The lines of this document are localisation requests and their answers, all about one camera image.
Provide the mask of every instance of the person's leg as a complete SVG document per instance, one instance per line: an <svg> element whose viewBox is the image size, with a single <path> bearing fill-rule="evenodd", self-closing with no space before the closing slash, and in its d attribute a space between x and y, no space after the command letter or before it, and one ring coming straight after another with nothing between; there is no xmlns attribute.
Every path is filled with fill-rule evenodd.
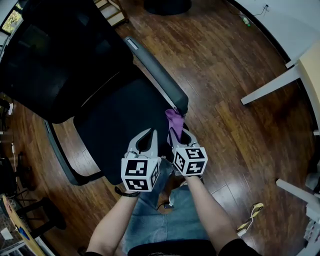
<svg viewBox="0 0 320 256"><path fill-rule="evenodd" d="M142 192L135 205L123 239L123 252L136 246L162 242L167 239L167 217L157 211L159 194L165 188L173 166L162 159L160 175L151 192Z"/></svg>
<svg viewBox="0 0 320 256"><path fill-rule="evenodd" d="M167 215L167 240L209 240L187 185L172 190L173 211Z"/></svg>
<svg viewBox="0 0 320 256"><path fill-rule="evenodd" d="M160 175L151 192L142 192L139 200L144 201L147 205L156 209L159 195L164 190L167 180L173 171L173 165L162 158L159 166Z"/></svg>

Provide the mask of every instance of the human arm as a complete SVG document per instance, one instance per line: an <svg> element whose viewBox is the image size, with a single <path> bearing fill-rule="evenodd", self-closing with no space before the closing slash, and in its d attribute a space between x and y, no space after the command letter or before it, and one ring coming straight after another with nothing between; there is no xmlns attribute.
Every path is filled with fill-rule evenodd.
<svg viewBox="0 0 320 256"><path fill-rule="evenodd" d="M120 243L138 197L122 196L96 226L87 249L102 256L114 255Z"/></svg>
<svg viewBox="0 0 320 256"><path fill-rule="evenodd" d="M197 176L185 176L185 179L199 219L213 247L219 253L226 244L239 237L228 214L208 192L201 180Z"/></svg>

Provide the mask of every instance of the black trash bin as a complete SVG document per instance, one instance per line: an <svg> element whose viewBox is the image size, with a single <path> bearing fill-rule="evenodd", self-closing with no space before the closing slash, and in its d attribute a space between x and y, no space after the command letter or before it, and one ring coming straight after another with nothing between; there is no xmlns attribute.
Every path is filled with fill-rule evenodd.
<svg viewBox="0 0 320 256"><path fill-rule="evenodd" d="M187 12L191 8L191 0L145 0L144 8L152 14L175 15Z"/></svg>

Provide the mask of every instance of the power cord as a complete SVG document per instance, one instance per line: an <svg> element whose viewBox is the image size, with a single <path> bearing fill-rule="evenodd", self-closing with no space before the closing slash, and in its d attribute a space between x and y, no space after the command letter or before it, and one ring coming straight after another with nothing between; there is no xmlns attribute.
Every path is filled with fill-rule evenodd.
<svg viewBox="0 0 320 256"><path fill-rule="evenodd" d="M253 16L259 16L259 15L263 14L264 11L266 10L266 8L268 8L268 7L269 7L269 5L266 4L266 5L263 7L263 10L262 10L262 12L261 12L260 14L254 14Z"/></svg>
<svg viewBox="0 0 320 256"><path fill-rule="evenodd" d="M13 153L13 161L14 161L14 172L17 171L17 167L16 167L16 148L15 148L15 145L14 143L12 142L11 143L11 149L12 149L12 153Z"/></svg>
<svg viewBox="0 0 320 256"><path fill-rule="evenodd" d="M261 202L253 205L250 218L236 230L236 233L239 237L242 237L247 232L247 230L251 227L252 223L254 222L254 217L257 216L257 214L262 210L263 207L264 204Z"/></svg>
<svg viewBox="0 0 320 256"><path fill-rule="evenodd" d="M163 206L163 205L165 205L165 204L167 204L167 203L168 203L168 202L164 202L164 203L160 204L156 210L158 211L159 208L160 208L160 206Z"/></svg>
<svg viewBox="0 0 320 256"><path fill-rule="evenodd" d="M224 3L224 5L226 6L226 8L229 10L229 13L231 13L232 15L239 15L239 13L234 13L234 12L232 12L231 10L230 10L230 8L229 8L229 6L228 6L228 4L230 4L231 5L231 3L229 3L228 2L228 4L227 4L227 0L222 0L222 2ZM263 7L263 10L262 10L262 12L261 13L259 13L259 14L253 14L253 16L259 16L259 15L262 15L263 13L264 13L264 11L266 10L266 8L268 8L269 7L269 5L265 5L264 7Z"/></svg>

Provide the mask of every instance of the wall outlet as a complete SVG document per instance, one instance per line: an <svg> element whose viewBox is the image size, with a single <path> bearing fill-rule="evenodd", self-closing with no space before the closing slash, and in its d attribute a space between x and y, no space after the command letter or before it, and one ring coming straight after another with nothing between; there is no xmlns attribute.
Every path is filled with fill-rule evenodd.
<svg viewBox="0 0 320 256"><path fill-rule="evenodd" d="M266 12L270 12L270 6L269 6L269 4L265 4L264 6L263 6L263 8L265 8L265 11Z"/></svg>

